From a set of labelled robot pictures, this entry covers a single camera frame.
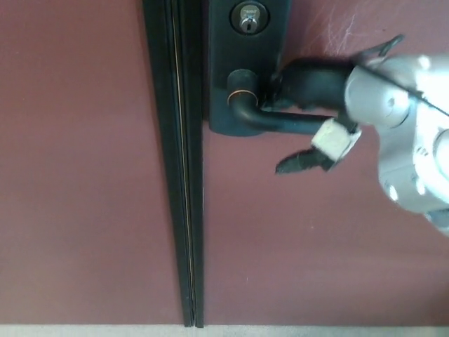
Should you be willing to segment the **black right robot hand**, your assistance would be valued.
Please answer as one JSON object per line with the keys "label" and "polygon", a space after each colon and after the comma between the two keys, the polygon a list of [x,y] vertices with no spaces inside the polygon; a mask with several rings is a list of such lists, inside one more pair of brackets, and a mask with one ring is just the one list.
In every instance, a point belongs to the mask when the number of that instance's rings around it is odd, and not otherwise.
{"label": "black right robot hand", "polygon": [[347,114],[344,92],[355,65],[347,59],[298,58],[289,62],[270,83],[264,108],[276,115],[296,107],[302,111],[318,108],[336,113],[324,115],[287,114],[282,132],[309,134],[310,148],[282,159],[278,175],[320,168],[329,171],[348,154],[361,136],[358,124]]}

